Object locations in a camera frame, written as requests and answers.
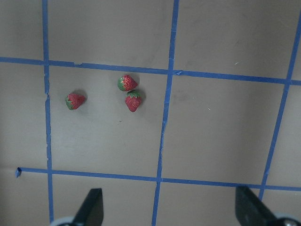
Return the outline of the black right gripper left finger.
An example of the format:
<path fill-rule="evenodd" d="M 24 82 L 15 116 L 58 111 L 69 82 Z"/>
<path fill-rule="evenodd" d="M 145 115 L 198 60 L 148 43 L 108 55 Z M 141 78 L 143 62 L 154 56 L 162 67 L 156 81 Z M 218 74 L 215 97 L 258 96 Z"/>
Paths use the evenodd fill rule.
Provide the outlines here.
<path fill-rule="evenodd" d="M 73 219 L 74 226 L 101 226 L 104 218 L 103 193 L 101 188 L 89 191 Z"/>

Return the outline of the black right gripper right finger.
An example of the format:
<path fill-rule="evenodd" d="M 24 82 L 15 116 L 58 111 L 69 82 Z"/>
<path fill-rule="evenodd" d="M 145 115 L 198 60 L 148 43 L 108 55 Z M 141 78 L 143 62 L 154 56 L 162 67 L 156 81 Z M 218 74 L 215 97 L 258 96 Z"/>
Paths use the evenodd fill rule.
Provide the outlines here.
<path fill-rule="evenodd" d="M 241 226 L 281 226 L 277 218 L 247 186 L 236 187 L 235 215 Z"/>

